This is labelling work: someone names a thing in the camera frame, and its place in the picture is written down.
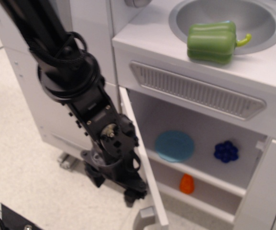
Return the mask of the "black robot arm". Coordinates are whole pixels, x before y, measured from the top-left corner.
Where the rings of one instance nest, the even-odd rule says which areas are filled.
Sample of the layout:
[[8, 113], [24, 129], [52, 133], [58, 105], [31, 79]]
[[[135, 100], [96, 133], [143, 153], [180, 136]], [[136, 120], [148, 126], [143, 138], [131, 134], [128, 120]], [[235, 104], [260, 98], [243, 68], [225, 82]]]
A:
[[0, 4], [38, 63], [44, 92], [66, 106], [91, 138], [92, 150], [81, 152], [87, 176], [97, 187], [107, 179], [123, 187], [125, 203], [132, 207], [147, 194], [138, 173], [141, 161], [134, 151], [138, 137], [133, 122], [117, 112], [105, 92], [104, 77], [83, 37], [64, 29], [47, 0], [2, 0]]

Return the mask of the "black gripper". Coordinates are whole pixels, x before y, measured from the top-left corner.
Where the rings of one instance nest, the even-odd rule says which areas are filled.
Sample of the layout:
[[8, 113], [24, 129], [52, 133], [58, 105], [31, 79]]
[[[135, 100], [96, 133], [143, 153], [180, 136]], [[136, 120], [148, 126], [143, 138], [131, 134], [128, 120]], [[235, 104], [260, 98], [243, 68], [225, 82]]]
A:
[[146, 183], [138, 173], [141, 161], [134, 151], [112, 163], [106, 163], [94, 149], [84, 150], [80, 155], [84, 160], [86, 175], [97, 188], [108, 179], [125, 189], [124, 201], [127, 207], [133, 207], [135, 200], [144, 199], [147, 195]]

